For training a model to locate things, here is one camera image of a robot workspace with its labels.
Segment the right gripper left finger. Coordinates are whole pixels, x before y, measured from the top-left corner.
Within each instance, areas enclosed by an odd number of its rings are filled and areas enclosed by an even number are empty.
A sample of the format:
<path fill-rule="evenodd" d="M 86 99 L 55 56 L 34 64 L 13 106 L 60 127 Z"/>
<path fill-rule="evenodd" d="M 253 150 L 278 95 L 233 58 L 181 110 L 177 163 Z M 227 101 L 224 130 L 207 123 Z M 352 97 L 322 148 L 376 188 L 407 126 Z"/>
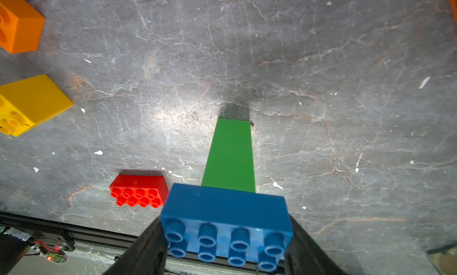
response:
<path fill-rule="evenodd" d="M 156 218 L 104 275 L 163 275 L 168 243 Z"/>

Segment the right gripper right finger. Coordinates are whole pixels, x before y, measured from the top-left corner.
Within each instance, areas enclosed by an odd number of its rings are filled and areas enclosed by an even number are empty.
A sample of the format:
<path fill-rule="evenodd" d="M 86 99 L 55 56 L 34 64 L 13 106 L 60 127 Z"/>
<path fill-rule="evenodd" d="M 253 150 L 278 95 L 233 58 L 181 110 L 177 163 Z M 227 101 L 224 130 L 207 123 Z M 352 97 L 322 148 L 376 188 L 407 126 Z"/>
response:
<path fill-rule="evenodd" d="M 286 275 L 347 275 L 290 215 L 293 238 L 284 254 Z"/>

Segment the dark blue lego brick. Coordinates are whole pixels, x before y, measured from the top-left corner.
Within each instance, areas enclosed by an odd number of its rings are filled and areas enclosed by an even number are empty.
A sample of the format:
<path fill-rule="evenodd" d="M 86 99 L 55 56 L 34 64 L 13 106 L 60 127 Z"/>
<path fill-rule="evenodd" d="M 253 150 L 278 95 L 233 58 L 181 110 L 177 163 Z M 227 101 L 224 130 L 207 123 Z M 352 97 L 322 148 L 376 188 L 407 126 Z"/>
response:
<path fill-rule="evenodd" d="M 176 258 L 191 252 L 207 263 L 257 263 L 265 272 L 277 269 L 294 235 L 283 197 L 230 189 L 174 184 L 160 220 Z"/>

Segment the green tall lego brick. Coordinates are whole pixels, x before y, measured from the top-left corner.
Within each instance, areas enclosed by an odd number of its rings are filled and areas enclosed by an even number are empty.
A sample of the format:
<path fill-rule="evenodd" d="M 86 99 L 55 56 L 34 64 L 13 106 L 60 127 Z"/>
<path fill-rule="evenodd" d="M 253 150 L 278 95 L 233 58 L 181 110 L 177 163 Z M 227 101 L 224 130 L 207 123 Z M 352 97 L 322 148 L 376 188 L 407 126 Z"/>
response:
<path fill-rule="evenodd" d="M 256 192 L 249 121 L 217 120 L 201 185 Z"/>

